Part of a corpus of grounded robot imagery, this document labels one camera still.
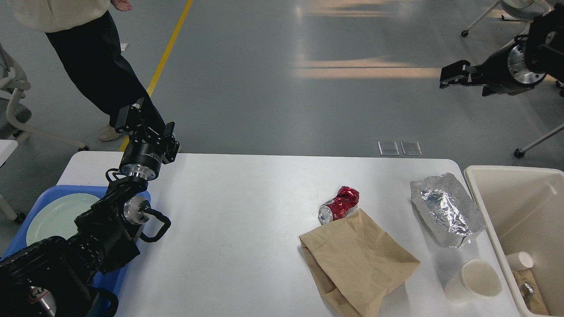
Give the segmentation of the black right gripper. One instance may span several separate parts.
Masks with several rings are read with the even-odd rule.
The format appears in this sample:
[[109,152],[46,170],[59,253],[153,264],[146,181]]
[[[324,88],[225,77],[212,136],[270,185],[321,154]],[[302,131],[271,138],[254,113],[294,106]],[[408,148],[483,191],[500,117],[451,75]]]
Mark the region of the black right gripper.
[[528,92],[545,78],[545,73],[530,70],[525,63],[527,46],[524,42],[506,45],[494,52],[484,63],[472,66],[467,60],[459,60],[441,68],[439,88],[453,85],[482,85],[482,96],[517,94]]

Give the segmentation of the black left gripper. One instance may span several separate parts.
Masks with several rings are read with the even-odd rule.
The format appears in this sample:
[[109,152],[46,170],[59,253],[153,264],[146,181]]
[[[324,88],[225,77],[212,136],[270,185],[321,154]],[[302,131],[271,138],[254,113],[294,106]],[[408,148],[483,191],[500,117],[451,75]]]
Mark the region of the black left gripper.
[[175,138],[173,121],[165,125],[163,136],[148,136],[148,113],[144,102],[145,98],[139,98],[119,110],[115,132],[132,136],[119,163],[121,174],[151,181],[158,178],[162,164],[175,161],[181,152],[181,143]]

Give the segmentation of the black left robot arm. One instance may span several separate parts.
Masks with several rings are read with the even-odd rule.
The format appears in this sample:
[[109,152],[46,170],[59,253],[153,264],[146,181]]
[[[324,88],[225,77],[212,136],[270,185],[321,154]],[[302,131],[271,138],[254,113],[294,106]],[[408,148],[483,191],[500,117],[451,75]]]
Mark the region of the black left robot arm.
[[47,237],[1,261],[3,317],[86,317],[99,299],[109,303],[103,315],[115,315],[117,295],[92,281],[135,259],[138,240],[157,242],[171,227],[141,193],[162,164],[175,161],[181,145],[174,127],[146,98],[119,110],[115,130],[129,143],[118,168],[105,173],[105,195],[74,220],[73,236]]

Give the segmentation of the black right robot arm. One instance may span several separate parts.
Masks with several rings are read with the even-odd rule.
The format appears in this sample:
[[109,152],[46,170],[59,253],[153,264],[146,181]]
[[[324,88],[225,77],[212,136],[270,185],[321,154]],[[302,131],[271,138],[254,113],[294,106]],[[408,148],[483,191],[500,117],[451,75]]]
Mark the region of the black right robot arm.
[[482,96],[516,96],[532,90],[548,75],[563,88],[564,27],[560,5],[534,17],[526,32],[516,35],[482,64],[472,66],[467,60],[459,60],[443,67],[439,88],[482,86]]

